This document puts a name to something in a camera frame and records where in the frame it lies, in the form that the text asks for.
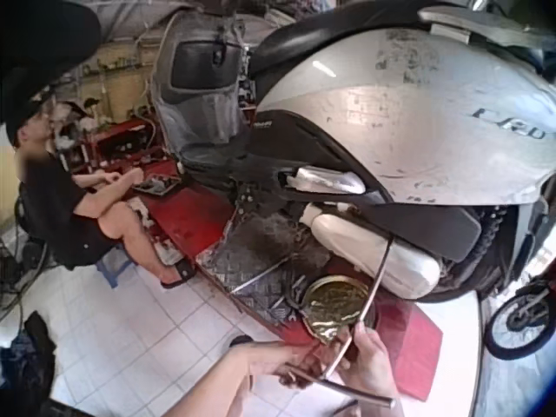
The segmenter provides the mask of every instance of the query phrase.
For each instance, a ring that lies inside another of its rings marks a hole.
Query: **motorcycle wheel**
[[[519,323],[519,318],[515,319],[516,316],[512,316],[517,308],[538,293],[538,288],[531,288],[531,291],[526,294],[515,295],[506,301],[488,322],[484,341],[486,348],[494,357],[503,361],[524,358],[542,348],[553,336],[556,330],[556,302],[550,295],[533,306],[547,309],[546,319],[542,322],[537,320],[527,325]]]

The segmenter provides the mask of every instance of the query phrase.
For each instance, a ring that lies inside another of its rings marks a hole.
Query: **parked motorcycle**
[[[519,289],[486,325],[485,346],[505,361],[541,349],[556,332],[556,279],[550,271]]]
[[[554,224],[552,34],[432,0],[271,32],[254,40],[235,13],[169,22],[151,95],[185,176],[239,213],[281,211],[371,276],[394,236],[382,285],[402,298],[482,298],[520,275]]]

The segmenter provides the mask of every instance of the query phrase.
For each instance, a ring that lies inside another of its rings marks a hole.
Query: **black seat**
[[[275,69],[286,61],[304,58],[343,37],[364,30],[400,26],[426,29],[430,24],[421,23],[417,12],[424,7],[438,4],[440,2],[437,0],[352,3],[284,26],[257,47],[250,61],[250,75],[256,78],[262,72]]]

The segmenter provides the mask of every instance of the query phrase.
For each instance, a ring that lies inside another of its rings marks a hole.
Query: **red workbench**
[[[175,175],[175,165],[170,161],[152,164],[146,168],[146,176],[149,174]],[[191,260],[220,240],[234,210],[225,199],[197,184],[164,198],[142,195],[141,199],[150,216]],[[349,263],[335,256],[328,263],[327,272],[331,275],[348,275],[369,284],[367,275],[355,272]],[[206,273],[205,276],[226,296],[233,298],[226,293],[218,279]],[[240,301],[233,301],[284,341],[299,344],[312,340],[301,321],[289,322],[287,326],[273,326]],[[442,332],[412,302],[379,291],[375,305],[379,317],[376,329],[390,353],[399,390],[426,400],[436,372]]]

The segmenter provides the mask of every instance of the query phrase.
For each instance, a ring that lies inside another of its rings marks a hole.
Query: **blue stool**
[[[110,252],[112,252],[115,249],[117,249],[119,252],[122,252],[126,257],[126,260],[119,267],[117,267],[116,270],[111,271],[106,264],[107,262],[105,261],[105,258]],[[125,270],[125,268],[127,268],[131,264],[135,264],[135,263],[129,257],[128,253],[125,251],[123,246],[116,245],[105,256],[103,256],[99,262],[96,263],[96,269],[99,270],[101,274],[104,275],[104,278],[106,278],[106,281],[108,281],[108,284],[110,285],[111,288],[116,288],[118,286],[118,280],[117,280],[118,276]]]

